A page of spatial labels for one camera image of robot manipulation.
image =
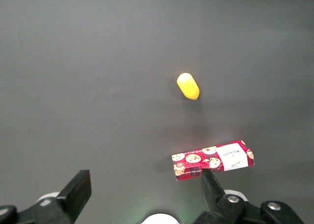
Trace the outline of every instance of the white circular part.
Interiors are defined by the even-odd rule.
[[[149,216],[142,224],[179,224],[178,221],[168,214],[154,214]]]

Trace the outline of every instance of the cardboard box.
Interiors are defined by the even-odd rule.
[[[172,155],[177,181],[200,176],[202,169],[223,172],[254,165],[253,152],[243,141]]]

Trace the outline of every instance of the white label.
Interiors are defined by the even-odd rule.
[[[238,143],[233,143],[217,148],[224,171],[248,167],[247,155]]]

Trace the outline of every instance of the yellow capsule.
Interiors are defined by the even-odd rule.
[[[197,100],[200,95],[200,89],[198,88],[192,75],[189,73],[181,74],[177,79],[177,84],[186,98]]]

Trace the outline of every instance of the gray surface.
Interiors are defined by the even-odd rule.
[[[0,202],[90,169],[78,224],[188,224],[200,179],[177,182],[171,154],[242,139],[256,165],[223,187],[312,223],[313,52],[314,0],[0,0]]]

